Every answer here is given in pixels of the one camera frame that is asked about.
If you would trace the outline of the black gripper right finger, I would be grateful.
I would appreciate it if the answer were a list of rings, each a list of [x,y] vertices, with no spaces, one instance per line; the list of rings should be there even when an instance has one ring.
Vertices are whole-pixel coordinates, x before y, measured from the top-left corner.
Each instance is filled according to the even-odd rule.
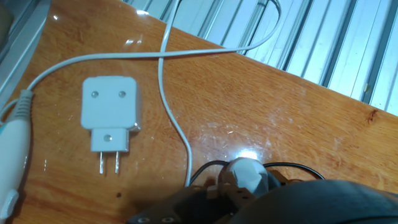
[[[280,172],[232,172],[254,201],[232,223],[397,223],[397,194],[345,180],[287,179]]]

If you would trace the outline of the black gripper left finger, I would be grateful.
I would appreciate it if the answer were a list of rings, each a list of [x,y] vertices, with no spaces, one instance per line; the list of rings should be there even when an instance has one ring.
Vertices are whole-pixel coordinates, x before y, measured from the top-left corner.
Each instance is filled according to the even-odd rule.
[[[228,223],[237,211],[231,184],[191,186],[129,218],[127,223]]]

